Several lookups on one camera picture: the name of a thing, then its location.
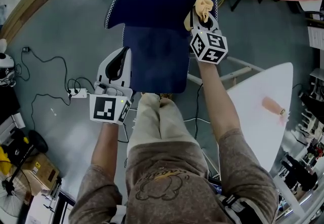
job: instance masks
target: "t-shirt sleeve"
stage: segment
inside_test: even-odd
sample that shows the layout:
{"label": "t-shirt sleeve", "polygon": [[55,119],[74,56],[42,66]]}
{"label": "t-shirt sleeve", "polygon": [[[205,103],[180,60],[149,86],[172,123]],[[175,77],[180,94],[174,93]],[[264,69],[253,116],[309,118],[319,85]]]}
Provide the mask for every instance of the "t-shirt sleeve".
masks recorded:
{"label": "t-shirt sleeve", "polygon": [[272,223],[277,211],[277,189],[240,130],[231,130],[221,138],[219,153],[223,194],[251,200]]}
{"label": "t-shirt sleeve", "polygon": [[116,206],[121,203],[122,196],[117,186],[100,166],[91,165],[81,182],[69,223],[109,222],[116,213]]}

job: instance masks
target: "white table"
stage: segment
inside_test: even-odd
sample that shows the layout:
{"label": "white table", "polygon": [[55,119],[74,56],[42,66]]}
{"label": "white table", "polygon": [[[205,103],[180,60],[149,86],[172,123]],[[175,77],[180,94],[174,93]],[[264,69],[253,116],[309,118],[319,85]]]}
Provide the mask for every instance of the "white table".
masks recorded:
{"label": "white table", "polygon": [[229,89],[244,137],[261,166],[270,171],[278,153],[286,124],[262,106],[268,96],[289,111],[293,87],[293,65],[280,64],[262,71]]}

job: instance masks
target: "yellow cloth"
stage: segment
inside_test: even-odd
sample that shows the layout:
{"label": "yellow cloth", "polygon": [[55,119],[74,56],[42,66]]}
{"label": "yellow cloth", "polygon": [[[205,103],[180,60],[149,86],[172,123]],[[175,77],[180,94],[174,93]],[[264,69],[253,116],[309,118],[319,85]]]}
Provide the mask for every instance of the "yellow cloth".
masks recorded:
{"label": "yellow cloth", "polygon": [[[200,21],[207,22],[209,18],[209,11],[213,8],[213,1],[212,0],[196,0],[194,6],[196,13],[198,14]],[[190,27],[190,12],[184,20],[184,26],[186,30],[191,31]]]}
{"label": "yellow cloth", "polygon": [[0,171],[4,173],[4,175],[7,175],[11,169],[11,163],[8,158],[8,154],[4,152],[3,148],[0,146],[0,161],[6,161],[6,162],[0,162]]}

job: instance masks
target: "brown t-shirt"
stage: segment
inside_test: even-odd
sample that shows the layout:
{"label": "brown t-shirt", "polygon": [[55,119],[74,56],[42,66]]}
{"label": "brown t-shirt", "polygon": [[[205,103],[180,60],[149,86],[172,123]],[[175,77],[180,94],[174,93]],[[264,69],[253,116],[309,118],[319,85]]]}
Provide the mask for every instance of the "brown t-shirt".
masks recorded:
{"label": "brown t-shirt", "polygon": [[[272,223],[277,190],[237,130],[219,143],[222,193],[254,202]],[[126,170],[128,202],[125,223],[232,223],[209,184],[198,145],[159,142],[135,146]],[[122,203],[117,186],[92,165],[81,183],[71,224],[109,223]]]}

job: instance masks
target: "power strip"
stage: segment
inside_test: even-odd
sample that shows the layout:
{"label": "power strip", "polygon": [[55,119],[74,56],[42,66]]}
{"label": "power strip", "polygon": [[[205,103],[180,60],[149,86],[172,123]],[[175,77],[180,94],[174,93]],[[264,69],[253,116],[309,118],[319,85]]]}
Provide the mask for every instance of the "power strip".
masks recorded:
{"label": "power strip", "polygon": [[67,95],[69,96],[70,94],[72,95],[71,98],[87,98],[88,96],[88,90],[86,88],[81,88],[81,89],[76,89],[77,93],[75,93],[75,89],[69,89],[71,93],[68,93]]}

